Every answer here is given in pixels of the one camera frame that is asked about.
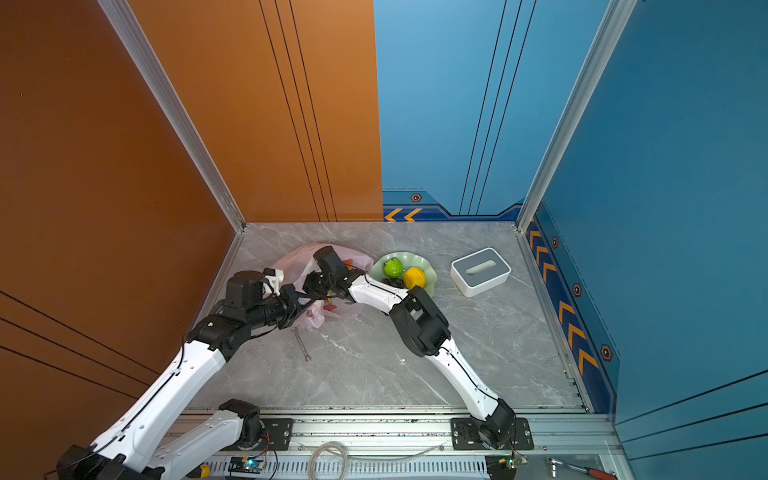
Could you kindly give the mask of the pink plastic bag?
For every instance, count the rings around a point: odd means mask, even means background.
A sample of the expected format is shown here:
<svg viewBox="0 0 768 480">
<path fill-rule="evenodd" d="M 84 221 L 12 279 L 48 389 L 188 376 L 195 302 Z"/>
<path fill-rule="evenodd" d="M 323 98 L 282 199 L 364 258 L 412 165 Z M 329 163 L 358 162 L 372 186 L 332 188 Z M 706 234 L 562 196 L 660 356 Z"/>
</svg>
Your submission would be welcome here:
<svg viewBox="0 0 768 480">
<path fill-rule="evenodd" d="M 327 243 L 310 243 L 298 247 L 270 265 L 284 274 L 283 285 L 292 284 L 298 292 L 307 295 L 320 293 L 322 281 L 321 269 L 314 258 L 316 251 L 327 246 Z M 348 266 L 369 271 L 373 258 L 361 251 L 331 244 L 339 259 Z M 302 313 L 294 322 L 295 325 L 319 329 L 328 320 L 345 320 L 355 317 L 363 311 L 363 306 L 353 304 L 350 300 L 331 298 L 317 300 Z"/>
</svg>

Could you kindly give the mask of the yellow starfruit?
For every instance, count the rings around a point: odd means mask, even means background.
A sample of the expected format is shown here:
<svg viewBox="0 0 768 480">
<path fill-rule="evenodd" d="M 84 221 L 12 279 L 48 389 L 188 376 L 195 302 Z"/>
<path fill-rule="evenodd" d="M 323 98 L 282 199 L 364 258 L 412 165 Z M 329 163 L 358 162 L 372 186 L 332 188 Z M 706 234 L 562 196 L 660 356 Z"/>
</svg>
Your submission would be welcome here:
<svg viewBox="0 0 768 480">
<path fill-rule="evenodd" d="M 407 289 L 426 287 L 427 278 L 425 272 L 419 267 L 411 267 L 404 272 L 402 281 Z"/>
</svg>

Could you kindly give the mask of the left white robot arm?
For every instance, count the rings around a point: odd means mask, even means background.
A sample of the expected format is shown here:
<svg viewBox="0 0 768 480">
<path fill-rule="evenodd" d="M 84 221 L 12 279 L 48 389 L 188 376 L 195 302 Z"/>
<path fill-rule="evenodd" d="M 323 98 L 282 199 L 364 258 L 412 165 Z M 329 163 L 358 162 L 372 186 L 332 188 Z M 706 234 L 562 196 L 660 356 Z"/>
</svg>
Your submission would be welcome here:
<svg viewBox="0 0 768 480">
<path fill-rule="evenodd" d="M 233 471 L 253 473 L 287 448 L 290 421 L 271 422 L 258 406 L 231 399 L 202 424 L 168 444 L 168 430 L 197 392 L 246 342 L 253 329 L 291 326 L 307 308 L 291 285 L 274 292 L 257 272 L 236 280 L 226 297 L 183 340 L 177 356 L 147 391 L 88 447 L 72 446 L 59 459 L 60 479 L 184 479 L 207 475 L 206 461 L 236 450 Z"/>
</svg>

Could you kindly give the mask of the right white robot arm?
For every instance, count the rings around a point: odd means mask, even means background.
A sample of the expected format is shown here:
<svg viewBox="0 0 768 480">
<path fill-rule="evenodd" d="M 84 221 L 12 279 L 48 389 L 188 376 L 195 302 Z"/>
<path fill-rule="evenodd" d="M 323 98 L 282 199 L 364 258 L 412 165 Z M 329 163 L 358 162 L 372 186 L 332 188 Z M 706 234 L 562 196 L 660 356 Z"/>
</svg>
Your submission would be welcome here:
<svg viewBox="0 0 768 480">
<path fill-rule="evenodd" d="M 481 441 L 492 449 L 512 445 L 515 411 L 460 352 L 447 318 L 423 288 L 402 289 L 378 281 L 344 263 L 331 245 L 316 250 L 313 260 L 316 269 L 305 280 L 305 293 L 317 300 L 335 295 L 387 314 L 408 350 L 434 364 L 460 395 Z"/>
</svg>

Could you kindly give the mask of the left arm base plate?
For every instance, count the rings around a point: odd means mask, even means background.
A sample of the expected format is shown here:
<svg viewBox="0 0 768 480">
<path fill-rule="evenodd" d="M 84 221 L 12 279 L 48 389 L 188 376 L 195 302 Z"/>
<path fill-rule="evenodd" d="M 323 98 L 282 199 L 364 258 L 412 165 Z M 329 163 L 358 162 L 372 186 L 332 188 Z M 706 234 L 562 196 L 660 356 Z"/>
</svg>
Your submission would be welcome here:
<svg viewBox="0 0 768 480">
<path fill-rule="evenodd" d="M 261 452 L 287 451 L 292 438 L 294 420 L 291 418 L 261 418 L 246 420 L 240 437 L 225 451 Z"/>
</svg>

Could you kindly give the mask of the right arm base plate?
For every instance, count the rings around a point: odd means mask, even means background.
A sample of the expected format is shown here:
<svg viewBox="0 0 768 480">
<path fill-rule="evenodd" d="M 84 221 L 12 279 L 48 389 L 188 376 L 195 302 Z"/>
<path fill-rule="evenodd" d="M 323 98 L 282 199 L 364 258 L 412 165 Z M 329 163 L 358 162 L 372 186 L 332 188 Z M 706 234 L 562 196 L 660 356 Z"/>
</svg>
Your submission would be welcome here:
<svg viewBox="0 0 768 480">
<path fill-rule="evenodd" d="M 535 449 L 534 439 L 528 419 L 517 417 L 513 431 L 498 446 L 492 446 L 483 440 L 479 427 L 472 418 L 452 418 L 450 420 L 451 441 L 454 450 L 510 450 L 532 451 Z"/>
</svg>

